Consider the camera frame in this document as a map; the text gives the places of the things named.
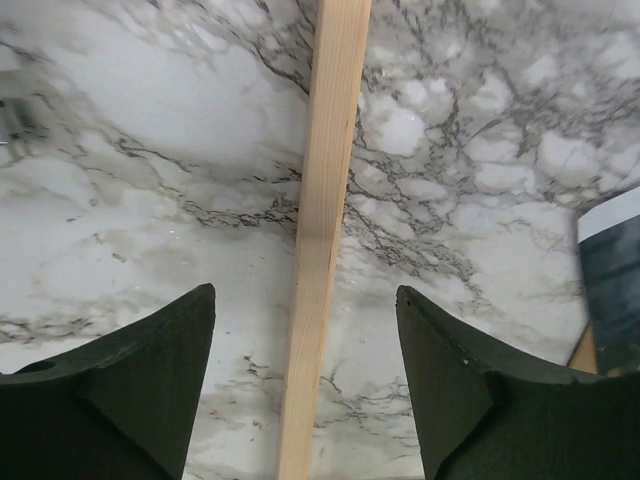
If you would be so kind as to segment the colour photo print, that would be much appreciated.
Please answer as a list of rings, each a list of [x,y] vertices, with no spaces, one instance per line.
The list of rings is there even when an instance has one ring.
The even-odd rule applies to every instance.
[[[639,189],[577,220],[580,267],[598,373],[639,369]]]

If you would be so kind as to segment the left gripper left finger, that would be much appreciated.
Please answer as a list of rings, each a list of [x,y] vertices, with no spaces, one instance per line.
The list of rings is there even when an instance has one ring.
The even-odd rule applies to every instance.
[[[181,478],[215,301],[214,287],[200,285],[141,320],[2,375],[2,478]]]

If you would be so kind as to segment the light wooden picture frame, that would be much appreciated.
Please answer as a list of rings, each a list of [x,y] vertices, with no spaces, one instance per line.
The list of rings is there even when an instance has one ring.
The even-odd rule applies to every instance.
[[[317,9],[278,480],[309,472],[370,12],[368,1],[321,1]]]

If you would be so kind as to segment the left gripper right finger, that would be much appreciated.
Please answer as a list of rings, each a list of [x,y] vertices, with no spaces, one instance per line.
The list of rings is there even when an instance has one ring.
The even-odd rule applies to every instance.
[[[396,317],[428,479],[635,479],[639,377],[607,378],[518,350],[416,289]]]

